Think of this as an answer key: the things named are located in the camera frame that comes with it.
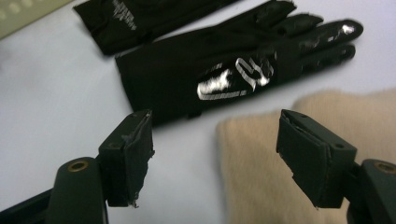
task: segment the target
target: glove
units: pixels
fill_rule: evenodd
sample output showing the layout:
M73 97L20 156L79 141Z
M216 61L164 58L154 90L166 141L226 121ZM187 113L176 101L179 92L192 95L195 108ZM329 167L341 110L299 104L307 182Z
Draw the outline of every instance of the glove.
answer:
M160 124L252 96L351 59L346 42L356 21L308 14L288 17L289 1L269 1L213 27L147 45L117 57L133 110L149 108Z
M175 30L237 0L90 0L74 7L100 50L111 55Z

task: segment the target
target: beige cloth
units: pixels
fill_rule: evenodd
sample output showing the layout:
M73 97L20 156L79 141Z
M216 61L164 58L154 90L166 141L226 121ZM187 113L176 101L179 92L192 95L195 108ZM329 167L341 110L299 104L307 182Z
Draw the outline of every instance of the beige cloth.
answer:
M396 90L359 96L324 91L291 110L315 119L358 149L356 162L396 163ZM347 223L341 209L317 209L276 153L280 110L228 119L218 126L229 223Z

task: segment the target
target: tan fabric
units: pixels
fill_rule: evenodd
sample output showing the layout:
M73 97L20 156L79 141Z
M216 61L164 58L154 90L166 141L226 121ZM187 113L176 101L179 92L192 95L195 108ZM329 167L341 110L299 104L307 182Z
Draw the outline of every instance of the tan fabric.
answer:
M358 96L324 91L296 102L304 113L358 149L356 162L396 163L396 90ZM218 126L229 223L347 223L342 209L316 209L276 153L280 110Z

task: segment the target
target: black glove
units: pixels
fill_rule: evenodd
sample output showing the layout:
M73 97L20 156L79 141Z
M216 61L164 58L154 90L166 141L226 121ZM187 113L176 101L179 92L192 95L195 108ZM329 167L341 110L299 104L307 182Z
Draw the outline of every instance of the black glove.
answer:
M133 110L153 123L199 114L351 59L355 21L321 26L289 1L269 1L219 25L177 35L116 58Z
M131 49L237 0L90 0L74 10L100 50Z

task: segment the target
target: white surface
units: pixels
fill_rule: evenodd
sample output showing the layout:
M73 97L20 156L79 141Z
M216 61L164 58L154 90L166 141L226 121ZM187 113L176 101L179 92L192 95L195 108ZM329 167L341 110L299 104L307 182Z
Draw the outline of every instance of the white surface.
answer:
M101 56L72 10L81 2L0 41L0 210L52 188L65 162L95 157L99 145L132 113L114 60ZM173 34L214 24L261 2L240 1ZM140 207L109 208L110 223L226 223L215 136L221 120L288 108L316 91L396 87L395 1L294 3L295 12L318 14L325 21L360 21L364 33L354 42L355 58L261 97L155 129L156 154Z

